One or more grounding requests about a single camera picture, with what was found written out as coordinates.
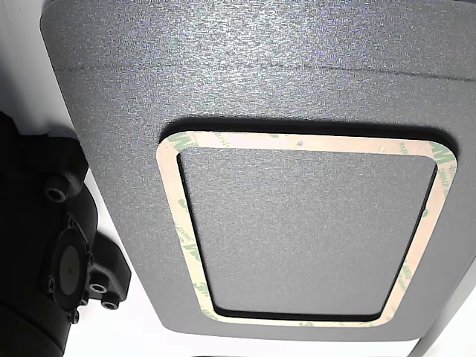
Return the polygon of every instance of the black mount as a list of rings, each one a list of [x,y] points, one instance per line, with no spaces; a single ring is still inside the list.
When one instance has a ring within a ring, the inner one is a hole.
[[[87,170],[78,141],[21,136],[0,113],[0,356],[62,356],[78,306],[126,299],[131,270],[97,232]]]

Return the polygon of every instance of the adhesive gasket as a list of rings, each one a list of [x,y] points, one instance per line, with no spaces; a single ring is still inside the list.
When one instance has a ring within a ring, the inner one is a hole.
[[[431,183],[428,198],[424,202],[414,237],[380,316],[372,321],[296,321],[228,317],[217,313],[210,296],[177,160],[177,155],[188,147],[353,152],[426,156],[433,159],[437,173]],[[457,169],[454,153],[448,147],[434,141],[255,132],[178,132],[159,144],[157,162],[190,279],[202,312],[209,318],[221,322],[294,327],[374,327],[390,321],[422,259]]]

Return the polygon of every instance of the screw head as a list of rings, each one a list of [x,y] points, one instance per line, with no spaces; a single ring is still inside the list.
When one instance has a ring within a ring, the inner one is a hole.
[[[56,287],[56,281],[54,280],[54,277],[52,277],[51,275],[48,275],[45,278],[45,281],[43,283],[43,290],[45,291],[46,294],[53,294],[55,287]]]
[[[80,313],[77,310],[74,310],[71,314],[69,314],[68,321],[70,324],[77,324],[80,322]]]

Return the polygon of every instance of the gray textured panel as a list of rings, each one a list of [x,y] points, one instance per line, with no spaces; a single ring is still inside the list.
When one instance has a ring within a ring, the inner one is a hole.
[[[180,156],[214,303],[253,312],[380,312],[434,171],[397,155]]]
[[[455,1],[49,5],[42,34],[62,94],[162,324],[301,341],[423,336],[476,252],[475,19],[476,7]],[[406,124],[452,135],[458,174],[392,321],[296,329],[221,324],[201,313],[155,161],[162,130],[188,115]]]

